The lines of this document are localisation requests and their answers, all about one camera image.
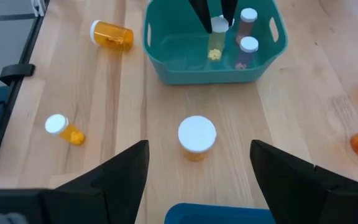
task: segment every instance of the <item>white cap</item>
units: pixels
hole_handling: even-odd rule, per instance
[[[246,53],[252,53],[259,48],[259,42],[253,37],[243,37],[240,41],[240,49]]]
[[[241,11],[240,18],[244,22],[255,22],[258,18],[258,12],[255,9],[246,8]]]
[[[229,30],[228,21],[219,16],[215,16],[211,18],[212,32],[223,33]]]
[[[178,129],[180,144],[189,152],[206,152],[215,143],[214,124],[203,116],[184,119]]]
[[[50,116],[45,122],[45,130],[50,134],[60,134],[68,126],[68,119],[61,114]]]
[[[234,26],[234,21],[235,21],[235,19],[233,18],[233,23],[231,24],[231,26],[230,26],[230,27]]]
[[[96,27],[98,22],[100,22],[100,21],[93,21],[91,29],[89,30],[89,36],[91,37],[91,40],[94,44],[97,44],[94,39],[94,28]]]

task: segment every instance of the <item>butcher block countertop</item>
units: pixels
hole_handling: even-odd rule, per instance
[[[358,1],[277,0],[287,51],[254,83],[167,86],[142,48],[143,0],[50,0],[0,150],[0,188],[54,188],[141,139],[150,165],[137,223],[163,223],[176,203],[267,208],[249,160],[252,139],[358,181]],[[96,19],[134,31],[132,50],[95,46]],[[71,146],[46,133],[67,116],[86,134]],[[190,162],[180,122],[203,115],[217,140]]]

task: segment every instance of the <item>clear pill bottle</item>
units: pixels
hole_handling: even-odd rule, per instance
[[[240,41],[239,55],[234,66],[235,69],[246,69],[254,61],[255,52],[258,51],[259,42],[253,37],[244,37]]]
[[[222,57],[226,32],[229,30],[229,23],[223,17],[211,18],[212,34],[209,35],[208,59],[219,61]]]
[[[178,138],[184,156],[190,161],[201,161],[215,143],[215,126],[208,118],[190,116],[179,125]]]
[[[234,26],[234,21],[236,21],[236,20],[233,19],[233,23],[231,24],[231,26],[229,26],[229,30],[228,30],[228,31],[230,31],[230,30],[233,28],[233,26]],[[231,38],[228,38],[227,33],[226,33],[226,38],[225,38],[225,41],[224,41],[224,49],[230,44],[230,43],[229,43],[230,41],[232,41],[232,39],[231,39]]]
[[[84,133],[70,124],[68,118],[61,114],[50,116],[45,122],[45,130],[50,134],[59,135],[74,145],[83,144],[85,141]]]
[[[236,35],[237,44],[240,44],[241,39],[250,35],[257,18],[258,12],[255,9],[246,8],[241,11],[239,29]]]

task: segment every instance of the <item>wooden table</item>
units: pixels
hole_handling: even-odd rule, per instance
[[[249,160],[252,139],[358,180],[358,1],[277,0],[289,46],[255,83],[166,86],[142,49],[142,0],[51,0],[0,150],[0,188],[57,187],[140,139],[150,167],[138,223],[163,223],[179,202],[267,205]],[[134,31],[128,54],[90,41],[95,19]],[[81,147],[44,130],[63,113]],[[209,157],[189,162],[177,128],[202,114],[216,126]]]

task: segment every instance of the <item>basket handle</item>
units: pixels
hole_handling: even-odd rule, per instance
[[[285,44],[287,45],[287,34],[285,33],[283,20],[281,18],[280,12],[276,11],[273,16],[268,20],[269,22],[269,28],[272,32],[273,41],[275,44]]]
[[[151,44],[151,26],[149,23],[149,20],[146,18],[145,22],[144,22],[144,28],[143,28],[143,46],[145,48],[145,50],[149,51],[150,50],[150,44]]]

